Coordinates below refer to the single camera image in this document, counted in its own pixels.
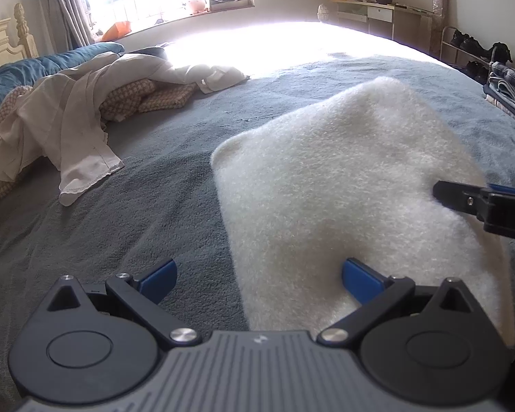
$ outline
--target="metal rivet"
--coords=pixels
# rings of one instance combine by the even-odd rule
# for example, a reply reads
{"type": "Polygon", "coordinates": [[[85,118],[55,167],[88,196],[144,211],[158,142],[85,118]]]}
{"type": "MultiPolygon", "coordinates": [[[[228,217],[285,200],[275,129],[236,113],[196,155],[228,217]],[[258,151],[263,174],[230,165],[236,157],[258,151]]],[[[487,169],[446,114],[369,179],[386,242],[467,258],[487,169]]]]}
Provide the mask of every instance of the metal rivet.
{"type": "Polygon", "coordinates": [[[326,342],[343,342],[349,337],[344,329],[326,329],[321,333],[321,338],[326,342]]]}
{"type": "Polygon", "coordinates": [[[176,342],[191,342],[198,337],[193,329],[175,329],[170,332],[170,337],[176,342]]]}

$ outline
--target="gray curtain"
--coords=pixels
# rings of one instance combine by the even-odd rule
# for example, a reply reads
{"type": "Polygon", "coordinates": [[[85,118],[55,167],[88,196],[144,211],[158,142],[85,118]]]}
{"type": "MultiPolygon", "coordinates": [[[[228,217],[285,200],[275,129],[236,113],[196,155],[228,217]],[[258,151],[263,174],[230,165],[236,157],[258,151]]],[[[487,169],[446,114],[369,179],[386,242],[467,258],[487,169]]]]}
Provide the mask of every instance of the gray curtain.
{"type": "Polygon", "coordinates": [[[94,43],[82,0],[40,0],[56,53],[94,43]]]}

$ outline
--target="blue comforter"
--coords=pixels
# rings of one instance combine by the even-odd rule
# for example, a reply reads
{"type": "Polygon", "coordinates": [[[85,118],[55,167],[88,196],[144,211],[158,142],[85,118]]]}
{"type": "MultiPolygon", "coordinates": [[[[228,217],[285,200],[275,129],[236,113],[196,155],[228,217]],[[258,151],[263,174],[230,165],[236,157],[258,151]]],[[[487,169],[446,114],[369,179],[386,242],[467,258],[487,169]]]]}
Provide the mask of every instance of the blue comforter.
{"type": "Polygon", "coordinates": [[[55,74],[67,68],[81,65],[97,54],[107,51],[121,53],[124,47],[119,43],[102,42],[94,45],[67,51],[66,53],[38,57],[37,59],[24,59],[0,66],[0,103],[7,93],[21,85],[34,85],[38,79],[55,74]]]}

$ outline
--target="bedspread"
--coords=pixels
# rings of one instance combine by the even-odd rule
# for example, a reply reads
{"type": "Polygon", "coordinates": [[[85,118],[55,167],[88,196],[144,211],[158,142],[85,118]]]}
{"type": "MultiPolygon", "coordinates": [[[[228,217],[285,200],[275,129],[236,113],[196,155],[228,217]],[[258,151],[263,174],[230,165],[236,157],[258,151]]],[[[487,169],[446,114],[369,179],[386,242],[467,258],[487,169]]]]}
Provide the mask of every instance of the bedspread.
{"type": "MultiPolygon", "coordinates": [[[[174,46],[188,57],[180,65],[202,62],[195,53],[203,44],[218,51],[211,63],[228,62],[251,79],[197,94],[174,115],[155,111],[110,123],[108,144],[125,168],[72,206],[59,204],[60,176],[45,159],[0,200],[0,412],[18,398],[8,350],[61,274],[99,282],[175,258],[177,286],[161,306],[204,334],[247,329],[210,167],[215,148],[237,133],[390,76],[438,112],[487,182],[515,187],[515,120],[484,100],[480,84],[424,54],[339,27],[286,23],[181,42],[174,46]]],[[[515,299],[515,240],[509,250],[515,299]]]]}

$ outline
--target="white fleece towel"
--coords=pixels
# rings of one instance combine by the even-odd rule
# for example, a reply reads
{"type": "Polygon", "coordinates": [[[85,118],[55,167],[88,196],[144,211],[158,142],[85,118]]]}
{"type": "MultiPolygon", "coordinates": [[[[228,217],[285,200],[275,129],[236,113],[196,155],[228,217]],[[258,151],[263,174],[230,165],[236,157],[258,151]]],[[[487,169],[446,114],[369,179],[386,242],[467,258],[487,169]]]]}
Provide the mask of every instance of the white fleece towel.
{"type": "Polygon", "coordinates": [[[196,82],[204,93],[222,90],[247,77],[233,67],[193,65],[173,68],[160,57],[103,53],[82,65],[39,79],[20,96],[0,124],[0,181],[15,181],[36,158],[46,156],[61,172],[59,202],[72,204],[124,163],[106,144],[99,106],[114,89],[148,78],[196,82]]]}
{"type": "Polygon", "coordinates": [[[341,269],[356,257],[419,285],[461,277],[514,343],[502,239],[432,196],[484,176],[409,87],[350,88],[228,139],[211,165],[251,329],[316,334],[354,311],[341,269]]]}

